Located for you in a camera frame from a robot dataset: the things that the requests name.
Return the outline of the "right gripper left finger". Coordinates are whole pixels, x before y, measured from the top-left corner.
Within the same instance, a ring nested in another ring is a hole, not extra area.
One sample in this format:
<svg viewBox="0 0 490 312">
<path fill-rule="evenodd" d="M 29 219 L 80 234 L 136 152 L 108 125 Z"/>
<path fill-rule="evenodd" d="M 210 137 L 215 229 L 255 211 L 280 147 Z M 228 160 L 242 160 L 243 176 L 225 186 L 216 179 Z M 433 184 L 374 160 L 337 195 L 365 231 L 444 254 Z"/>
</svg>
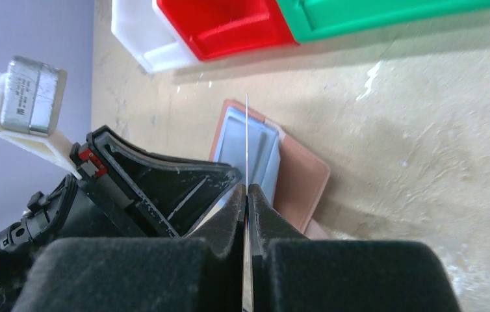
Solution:
<svg viewBox="0 0 490 312">
<path fill-rule="evenodd" d="M 14 311 L 240 311 L 245 210 L 239 185 L 185 238 L 56 240 Z"/>
</svg>

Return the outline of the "red plastic bin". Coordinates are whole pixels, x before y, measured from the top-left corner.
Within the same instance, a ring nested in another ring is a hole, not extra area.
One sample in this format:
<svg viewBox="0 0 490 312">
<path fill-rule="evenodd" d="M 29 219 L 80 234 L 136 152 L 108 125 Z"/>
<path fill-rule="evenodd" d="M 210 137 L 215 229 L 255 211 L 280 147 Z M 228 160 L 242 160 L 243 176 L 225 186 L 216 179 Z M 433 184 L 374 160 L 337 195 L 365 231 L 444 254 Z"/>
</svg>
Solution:
<svg viewBox="0 0 490 312">
<path fill-rule="evenodd" d="M 298 44 L 276 1 L 167 0 L 155 4 L 201 61 Z"/>
</svg>

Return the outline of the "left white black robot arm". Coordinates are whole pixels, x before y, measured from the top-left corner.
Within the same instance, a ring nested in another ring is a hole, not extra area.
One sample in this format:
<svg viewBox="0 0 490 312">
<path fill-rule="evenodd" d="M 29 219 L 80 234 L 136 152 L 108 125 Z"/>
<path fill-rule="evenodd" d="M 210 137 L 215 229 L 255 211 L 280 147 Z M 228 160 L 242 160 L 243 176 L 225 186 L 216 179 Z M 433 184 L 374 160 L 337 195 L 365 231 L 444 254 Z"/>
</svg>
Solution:
<svg viewBox="0 0 490 312">
<path fill-rule="evenodd" d="M 220 162 L 140 149 L 102 126 L 75 143 L 56 189 L 33 194 L 21 220 L 0 231 L 0 311 L 9 311 L 38 252 L 65 237 L 188 235 L 241 179 Z"/>
</svg>

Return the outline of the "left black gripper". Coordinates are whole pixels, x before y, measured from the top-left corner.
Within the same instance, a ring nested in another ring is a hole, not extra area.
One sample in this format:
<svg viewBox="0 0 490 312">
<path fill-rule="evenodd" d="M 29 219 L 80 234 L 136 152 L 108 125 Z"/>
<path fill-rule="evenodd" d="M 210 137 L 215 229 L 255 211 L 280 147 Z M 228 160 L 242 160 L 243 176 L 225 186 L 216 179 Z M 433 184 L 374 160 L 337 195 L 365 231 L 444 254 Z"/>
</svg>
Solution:
<svg viewBox="0 0 490 312">
<path fill-rule="evenodd" d="M 242 177 L 229 164 L 148 152 L 106 125 L 94 144 L 72 146 L 70 162 L 80 178 L 31 196 L 21 252 L 64 237 L 183 237 Z"/>
</svg>

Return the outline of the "white plastic bin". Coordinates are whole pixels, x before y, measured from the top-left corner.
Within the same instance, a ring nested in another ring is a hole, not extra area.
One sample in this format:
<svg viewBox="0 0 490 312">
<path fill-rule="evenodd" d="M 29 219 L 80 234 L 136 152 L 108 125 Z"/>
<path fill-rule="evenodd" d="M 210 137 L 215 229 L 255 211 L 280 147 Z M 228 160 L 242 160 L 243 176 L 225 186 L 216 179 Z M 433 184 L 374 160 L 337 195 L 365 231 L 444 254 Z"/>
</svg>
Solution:
<svg viewBox="0 0 490 312">
<path fill-rule="evenodd" d="M 111 14 L 112 34 L 148 73 L 200 62 L 156 1 L 112 0 Z"/>
</svg>

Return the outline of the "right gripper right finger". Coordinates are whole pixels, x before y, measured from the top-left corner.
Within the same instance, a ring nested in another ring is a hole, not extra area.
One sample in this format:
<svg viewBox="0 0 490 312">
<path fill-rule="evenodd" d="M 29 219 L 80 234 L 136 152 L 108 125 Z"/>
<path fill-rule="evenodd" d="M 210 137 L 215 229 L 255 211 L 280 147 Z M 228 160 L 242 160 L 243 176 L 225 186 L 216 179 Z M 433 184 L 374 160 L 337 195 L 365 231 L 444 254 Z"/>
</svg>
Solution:
<svg viewBox="0 0 490 312">
<path fill-rule="evenodd" d="M 459 311 L 443 265 L 410 240 L 311 240 L 248 187 L 255 311 Z"/>
</svg>

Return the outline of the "thin silver card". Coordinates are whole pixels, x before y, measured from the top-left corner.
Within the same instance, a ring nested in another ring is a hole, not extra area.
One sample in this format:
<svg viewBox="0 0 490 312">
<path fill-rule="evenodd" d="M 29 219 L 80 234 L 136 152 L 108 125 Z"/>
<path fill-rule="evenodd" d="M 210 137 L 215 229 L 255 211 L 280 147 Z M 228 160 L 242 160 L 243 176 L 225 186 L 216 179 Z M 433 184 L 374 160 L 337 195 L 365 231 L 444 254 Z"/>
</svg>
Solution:
<svg viewBox="0 0 490 312">
<path fill-rule="evenodd" d="M 248 208 L 248 191 L 249 191 L 249 178 L 250 178 L 250 170 L 249 170 L 249 100 L 248 93 L 245 96 L 245 189 L 246 189 L 246 213 L 245 213 L 245 264 L 244 267 L 247 267 L 249 270 L 248 278 L 249 281 L 247 285 L 250 287 L 250 291 L 248 292 L 248 297 L 250 299 L 251 309 L 249 311 L 254 311 L 254 296 L 253 296 L 253 268 L 252 268 L 252 255 L 251 255 L 251 242 L 250 242 L 250 217 L 249 217 L 249 208 Z"/>
</svg>

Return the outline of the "green plastic bin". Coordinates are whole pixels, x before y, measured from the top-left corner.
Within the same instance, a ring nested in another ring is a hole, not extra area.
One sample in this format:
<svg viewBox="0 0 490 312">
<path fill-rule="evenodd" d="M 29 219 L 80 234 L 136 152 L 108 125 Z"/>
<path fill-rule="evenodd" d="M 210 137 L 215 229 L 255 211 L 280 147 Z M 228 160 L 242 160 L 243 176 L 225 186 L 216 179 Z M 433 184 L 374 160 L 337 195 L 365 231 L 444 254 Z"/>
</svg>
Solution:
<svg viewBox="0 0 490 312">
<path fill-rule="evenodd" d="M 490 0 L 307 0 L 277 2 L 299 43 L 490 8 Z"/>
</svg>

